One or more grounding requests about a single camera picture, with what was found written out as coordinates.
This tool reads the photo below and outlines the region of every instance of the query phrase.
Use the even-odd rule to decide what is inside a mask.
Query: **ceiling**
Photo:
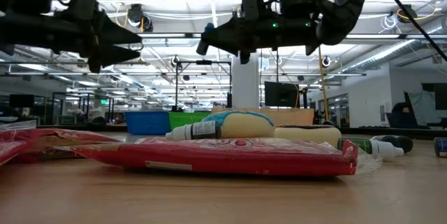
[[[421,25],[432,20],[439,19],[444,15],[444,8],[447,3],[444,0],[401,0],[405,4],[411,4],[412,8],[417,12],[419,17],[429,16],[424,20],[419,21]],[[151,19],[154,25],[154,33],[179,33],[191,32],[201,33],[207,23],[213,23],[211,0],[98,0],[101,8],[109,15],[110,19],[123,25],[130,31],[140,33],[137,28],[132,27],[126,22],[126,11],[130,8],[132,3],[141,3],[145,14]],[[240,6],[240,0],[215,0],[217,24],[223,24],[230,19],[232,10]],[[58,1],[53,1],[53,10],[60,10],[64,8]],[[402,33],[415,33],[414,28],[410,24],[402,24],[395,22],[395,15],[387,18],[386,15],[390,11],[395,12],[398,9],[393,0],[367,0],[363,10],[362,17],[359,19],[355,29],[352,33],[365,34],[387,34],[399,33],[397,28]],[[12,71],[17,72],[48,72],[61,73],[56,75],[56,78],[61,82],[65,82],[67,87],[73,87],[73,81],[88,81],[96,84],[85,85],[88,83],[75,83],[75,87],[80,89],[93,89],[97,87],[129,89],[125,91],[123,98],[149,96],[152,102],[158,102],[164,105],[173,103],[170,98],[175,93],[175,76],[171,75],[173,67],[171,60],[177,56],[182,61],[195,61],[200,59],[209,59],[220,61],[230,61],[231,55],[226,52],[218,51],[211,47],[208,50],[207,56],[200,56],[196,54],[196,44],[198,39],[146,39],[147,47],[141,51],[141,59],[138,63],[133,65],[116,65],[103,70],[102,75],[62,75],[64,73],[86,73],[88,68],[83,66],[80,68],[76,65],[68,64],[54,64],[42,66],[42,68],[35,66],[13,66]],[[350,40],[335,46],[321,47],[324,56],[328,56],[331,60],[330,69],[337,71],[343,69],[344,66],[349,65],[359,56],[377,48],[382,44],[390,44],[387,41],[379,40],[374,42],[372,40]],[[79,55],[76,53],[67,52],[62,55],[54,55],[51,51],[35,47],[18,47],[17,55],[13,59],[0,56],[4,61],[23,61],[36,62],[36,64],[43,62],[77,62],[80,61]],[[276,63],[271,57],[276,52],[270,52],[269,49],[264,49],[263,71],[265,73],[276,73]],[[279,63],[285,73],[318,73],[318,55],[305,56],[304,47],[283,47],[278,51],[280,56]],[[261,51],[258,51],[258,56],[261,57]],[[403,60],[416,57],[414,54],[403,56]],[[191,75],[189,81],[180,78],[180,84],[183,90],[180,91],[179,101],[183,103],[191,103],[192,101],[200,101],[204,103],[219,102],[225,103],[225,94],[229,83],[229,77],[224,75],[229,71],[228,66],[213,65],[197,66],[191,64],[186,68],[183,74],[188,73],[207,73],[205,76]],[[128,75],[119,75],[120,73],[129,73]],[[161,76],[160,73],[171,73],[169,75]],[[298,83],[296,75],[293,80]],[[275,76],[263,76],[263,81],[269,79],[276,79]],[[283,82],[289,82],[285,76],[280,78]],[[313,84],[315,77],[306,77],[306,80],[301,82],[303,84]],[[337,85],[339,78],[332,80],[332,85]]]

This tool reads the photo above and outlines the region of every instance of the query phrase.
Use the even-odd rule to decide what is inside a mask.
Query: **wooden table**
[[[431,142],[375,172],[303,181],[123,171],[91,160],[0,168],[0,223],[447,223]]]

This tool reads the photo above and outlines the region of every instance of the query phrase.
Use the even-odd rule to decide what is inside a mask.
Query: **ceiling duct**
[[[428,22],[426,25],[423,26],[423,28],[428,34],[446,33],[446,20],[447,17],[436,19],[434,21]],[[426,47],[426,44],[426,40],[411,39],[403,42],[398,42],[393,45],[384,45],[356,58],[354,61],[349,63],[347,67],[344,67],[342,72],[345,73],[354,71],[357,68],[368,69],[377,67],[405,54],[412,53],[413,51],[418,51]]]

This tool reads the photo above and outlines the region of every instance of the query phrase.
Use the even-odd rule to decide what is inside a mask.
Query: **green bottle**
[[[343,150],[343,145],[346,140],[351,141],[354,145],[365,151],[367,154],[372,154],[372,143],[368,139],[358,137],[342,137],[338,140],[337,149]]]

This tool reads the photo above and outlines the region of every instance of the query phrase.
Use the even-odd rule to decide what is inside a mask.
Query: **white bottle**
[[[402,148],[394,147],[389,142],[382,142],[377,140],[369,140],[372,145],[372,155],[375,158],[382,157],[384,160],[392,160],[396,156],[404,155]]]
[[[168,140],[199,140],[218,139],[221,137],[221,127],[217,121],[205,121],[188,124],[174,128],[170,133],[166,133]]]

